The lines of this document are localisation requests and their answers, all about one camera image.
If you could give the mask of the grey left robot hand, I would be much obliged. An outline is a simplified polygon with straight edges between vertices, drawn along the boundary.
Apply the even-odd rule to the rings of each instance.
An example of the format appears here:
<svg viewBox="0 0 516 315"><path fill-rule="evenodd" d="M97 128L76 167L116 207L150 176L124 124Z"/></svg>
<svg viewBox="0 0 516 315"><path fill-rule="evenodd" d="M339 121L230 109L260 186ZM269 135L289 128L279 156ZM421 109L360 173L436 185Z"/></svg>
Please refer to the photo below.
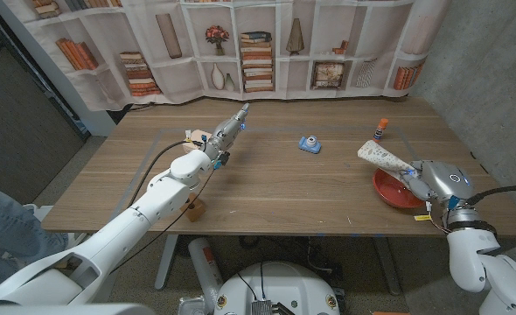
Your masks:
<svg viewBox="0 0 516 315"><path fill-rule="evenodd" d="M216 160L222 152L228 151L238 134L245 129L249 106L248 102L245 103L239 112L220 123L208 138L203 152L211 160Z"/></svg>

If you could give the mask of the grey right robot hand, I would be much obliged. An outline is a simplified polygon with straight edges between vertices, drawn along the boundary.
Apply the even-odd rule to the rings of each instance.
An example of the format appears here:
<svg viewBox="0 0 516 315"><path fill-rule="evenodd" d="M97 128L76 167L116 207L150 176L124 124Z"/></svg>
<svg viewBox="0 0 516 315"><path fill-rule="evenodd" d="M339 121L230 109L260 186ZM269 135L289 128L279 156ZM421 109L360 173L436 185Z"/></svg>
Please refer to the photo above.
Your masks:
<svg viewBox="0 0 516 315"><path fill-rule="evenodd" d="M414 161L407 170L399 171L399 179L419 200L435 199L441 206L449 207L452 197L461 201L474 194L467 173L444 162Z"/></svg>

